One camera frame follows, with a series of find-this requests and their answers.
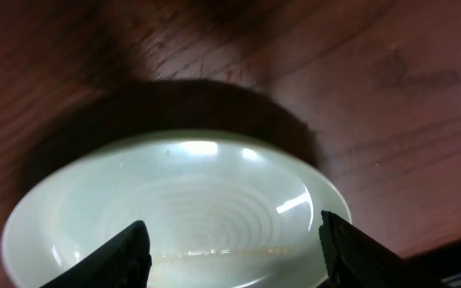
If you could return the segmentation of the light blue plate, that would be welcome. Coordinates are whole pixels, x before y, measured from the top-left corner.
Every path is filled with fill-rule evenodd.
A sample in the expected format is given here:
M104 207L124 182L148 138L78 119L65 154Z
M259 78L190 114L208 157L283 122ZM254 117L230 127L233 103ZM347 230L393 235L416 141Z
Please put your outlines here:
M53 172L16 205L2 266L39 287L141 220L152 287L316 287L327 278L323 211L351 219L335 186L265 142L174 130L104 146Z

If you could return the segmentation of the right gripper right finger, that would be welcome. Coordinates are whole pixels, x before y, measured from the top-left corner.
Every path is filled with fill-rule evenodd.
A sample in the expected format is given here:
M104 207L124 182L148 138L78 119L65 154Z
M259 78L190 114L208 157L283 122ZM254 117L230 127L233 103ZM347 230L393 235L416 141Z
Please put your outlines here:
M337 214L323 210L319 238L329 285L339 288L446 288Z

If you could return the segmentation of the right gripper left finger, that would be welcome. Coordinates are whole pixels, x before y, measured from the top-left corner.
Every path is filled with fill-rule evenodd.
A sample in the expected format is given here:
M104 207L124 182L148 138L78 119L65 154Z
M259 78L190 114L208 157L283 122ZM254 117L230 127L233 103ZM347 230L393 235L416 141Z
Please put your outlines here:
M42 288L146 288L150 237L138 220Z

